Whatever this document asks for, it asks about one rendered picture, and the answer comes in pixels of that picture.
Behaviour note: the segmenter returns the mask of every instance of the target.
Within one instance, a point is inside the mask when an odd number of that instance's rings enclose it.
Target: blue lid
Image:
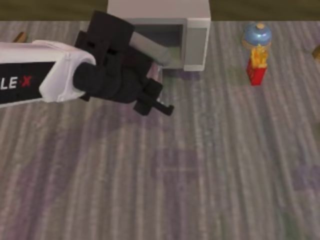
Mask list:
[[[271,30],[263,23],[253,23],[244,30],[244,40],[253,46],[266,46],[271,42]]]

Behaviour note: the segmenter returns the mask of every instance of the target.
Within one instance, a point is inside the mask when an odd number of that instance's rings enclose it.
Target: white lettering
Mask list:
[[[15,89],[17,87],[18,77],[12,76],[10,77],[9,89]]]
[[[6,90],[6,89],[8,89],[8,87],[7,86],[5,86],[5,78],[3,77],[3,78],[1,78],[1,86],[0,86],[0,90]]]

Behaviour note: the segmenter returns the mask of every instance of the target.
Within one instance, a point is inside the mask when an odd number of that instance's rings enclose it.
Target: dark background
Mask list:
[[[1,0],[0,20],[89,20],[108,0]],[[320,20],[320,0],[210,0],[212,20]]]

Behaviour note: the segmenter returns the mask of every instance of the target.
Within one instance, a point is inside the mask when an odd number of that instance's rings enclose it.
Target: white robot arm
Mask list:
[[[152,107],[171,115],[173,106],[157,102],[162,85],[147,78],[153,62],[165,66],[170,60],[167,48],[134,32],[133,25],[96,11],[75,46],[0,42],[0,108],[95,97],[136,101],[134,109],[144,116]]]

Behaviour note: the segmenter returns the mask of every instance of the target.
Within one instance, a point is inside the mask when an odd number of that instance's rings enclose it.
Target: red letter x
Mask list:
[[[21,87],[26,87],[26,86],[30,86],[30,79],[31,76],[23,76],[23,83],[21,85]]]

